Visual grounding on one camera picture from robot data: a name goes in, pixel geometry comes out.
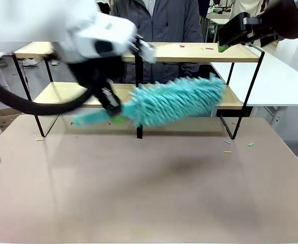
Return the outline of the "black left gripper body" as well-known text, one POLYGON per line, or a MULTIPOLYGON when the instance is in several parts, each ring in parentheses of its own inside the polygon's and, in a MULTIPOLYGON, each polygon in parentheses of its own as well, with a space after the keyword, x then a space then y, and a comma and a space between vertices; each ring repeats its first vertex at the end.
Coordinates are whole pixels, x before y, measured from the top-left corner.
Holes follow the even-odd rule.
POLYGON ((125 64, 121 56, 93 58, 69 64, 69 70, 79 85, 89 88, 107 79, 119 79, 125 73, 125 64))

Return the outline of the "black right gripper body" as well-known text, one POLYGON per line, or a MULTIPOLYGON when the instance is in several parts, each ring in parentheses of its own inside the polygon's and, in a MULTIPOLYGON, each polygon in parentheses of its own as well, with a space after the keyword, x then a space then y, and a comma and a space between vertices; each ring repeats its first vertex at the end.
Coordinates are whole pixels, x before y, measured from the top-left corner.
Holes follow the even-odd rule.
POLYGON ((269 1, 263 14, 263 23, 285 39, 298 38, 298 1, 269 1))

